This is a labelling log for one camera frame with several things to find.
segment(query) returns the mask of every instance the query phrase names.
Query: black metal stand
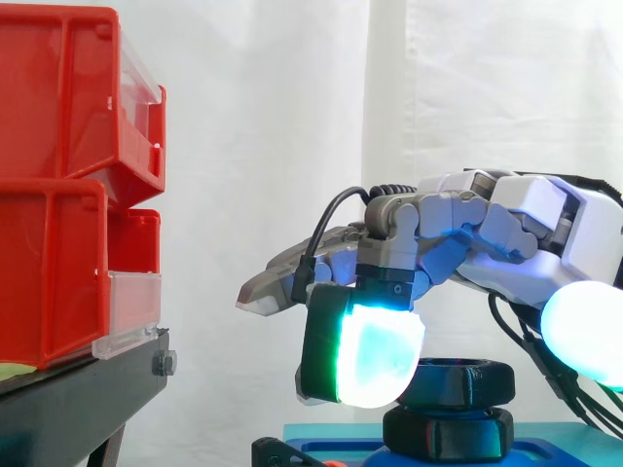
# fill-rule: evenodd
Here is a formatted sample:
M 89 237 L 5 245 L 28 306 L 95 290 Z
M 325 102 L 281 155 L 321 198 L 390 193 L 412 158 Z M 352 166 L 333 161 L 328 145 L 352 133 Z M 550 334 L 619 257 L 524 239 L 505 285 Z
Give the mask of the black metal stand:
M 0 465 L 117 464 L 124 426 L 166 387 L 168 331 L 110 360 L 92 357 L 0 382 Z

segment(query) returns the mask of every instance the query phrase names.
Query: white backdrop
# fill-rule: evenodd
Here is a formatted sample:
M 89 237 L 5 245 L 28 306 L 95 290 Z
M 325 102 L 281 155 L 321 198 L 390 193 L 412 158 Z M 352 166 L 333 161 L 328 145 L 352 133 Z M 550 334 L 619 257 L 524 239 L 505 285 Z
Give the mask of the white backdrop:
M 616 0 L 86 3 L 120 12 L 169 99 L 167 192 L 148 204 L 163 216 L 163 324 L 179 366 L 128 424 L 122 467 L 240 467 L 284 423 L 380 420 L 298 404 L 303 309 L 234 308 L 240 284 L 308 236 L 342 188 L 466 166 L 623 186 Z M 358 213 L 348 204 L 336 223 Z M 517 419 L 573 419 L 483 296 L 446 284 L 418 309 L 427 356 L 510 363 Z

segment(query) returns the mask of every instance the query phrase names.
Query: blue light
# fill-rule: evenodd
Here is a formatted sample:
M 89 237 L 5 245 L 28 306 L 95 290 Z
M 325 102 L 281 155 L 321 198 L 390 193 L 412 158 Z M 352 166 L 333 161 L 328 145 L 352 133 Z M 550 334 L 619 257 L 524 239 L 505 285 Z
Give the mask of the blue light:
M 541 317 L 549 349 L 577 372 L 612 388 L 623 387 L 623 291 L 573 282 L 556 292 Z

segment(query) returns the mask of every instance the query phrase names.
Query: blue platform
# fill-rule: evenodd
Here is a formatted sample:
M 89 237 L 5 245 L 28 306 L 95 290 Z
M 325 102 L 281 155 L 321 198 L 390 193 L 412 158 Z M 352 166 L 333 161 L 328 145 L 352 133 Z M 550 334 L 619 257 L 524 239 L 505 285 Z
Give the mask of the blue platform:
M 295 424 L 285 426 L 283 439 L 318 460 L 338 460 L 348 467 L 429 465 L 381 449 L 382 432 L 380 423 Z M 502 462 L 471 465 L 623 467 L 623 442 L 582 423 L 516 423 L 513 451 Z

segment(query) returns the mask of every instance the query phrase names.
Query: red storage bin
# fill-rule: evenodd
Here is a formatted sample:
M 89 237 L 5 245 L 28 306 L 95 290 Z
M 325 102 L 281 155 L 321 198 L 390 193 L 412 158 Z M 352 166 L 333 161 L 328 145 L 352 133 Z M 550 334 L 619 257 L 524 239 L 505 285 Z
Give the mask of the red storage bin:
M 0 4 L 0 147 L 0 179 L 96 179 L 116 208 L 165 189 L 165 90 L 114 10 Z
M 110 211 L 98 181 L 0 181 L 0 364 L 43 369 L 154 339 L 159 243 L 159 214 Z

